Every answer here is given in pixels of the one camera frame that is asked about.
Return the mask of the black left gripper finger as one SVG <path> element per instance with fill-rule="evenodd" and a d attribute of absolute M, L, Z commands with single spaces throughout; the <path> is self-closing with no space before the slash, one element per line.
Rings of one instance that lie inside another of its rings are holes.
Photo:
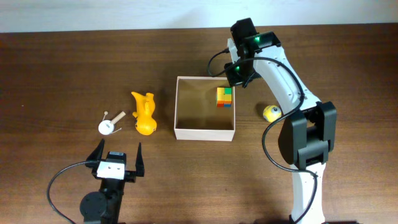
<path fill-rule="evenodd" d="M 136 167 L 136 177 L 144 177 L 145 167 L 144 167 L 144 161 L 143 161 L 143 157 L 142 157 L 141 143 L 139 143 L 139 145 L 138 145 L 135 167 Z"/>
<path fill-rule="evenodd" d="M 86 158 L 87 161 L 99 161 L 102 158 L 103 155 L 103 149 L 104 149 L 104 143 L 105 140 L 102 139 L 97 147 L 94 149 L 94 151 Z"/>

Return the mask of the multicoloured puzzle cube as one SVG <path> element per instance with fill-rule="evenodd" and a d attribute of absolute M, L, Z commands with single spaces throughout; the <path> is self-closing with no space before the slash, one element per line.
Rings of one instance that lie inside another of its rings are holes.
<path fill-rule="evenodd" d="M 219 108 L 231 107 L 232 93 L 231 87 L 218 87 L 216 89 L 216 106 Z"/>

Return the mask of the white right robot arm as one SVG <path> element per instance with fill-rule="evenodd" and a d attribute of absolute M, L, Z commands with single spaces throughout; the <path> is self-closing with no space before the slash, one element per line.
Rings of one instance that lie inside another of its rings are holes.
<path fill-rule="evenodd" d="M 262 78 L 283 113 L 264 133 L 283 123 L 278 147 L 288 165 L 276 167 L 292 174 L 294 204 L 289 222 L 324 223 L 322 178 L 335 144 L 336 108 L 303 84 L 272 31 L 259 33 L 247 18 L 232 25 L 230 32 L 227 46 L 231 62 L 223 70 L 229 84 L 247 87 Z"/>

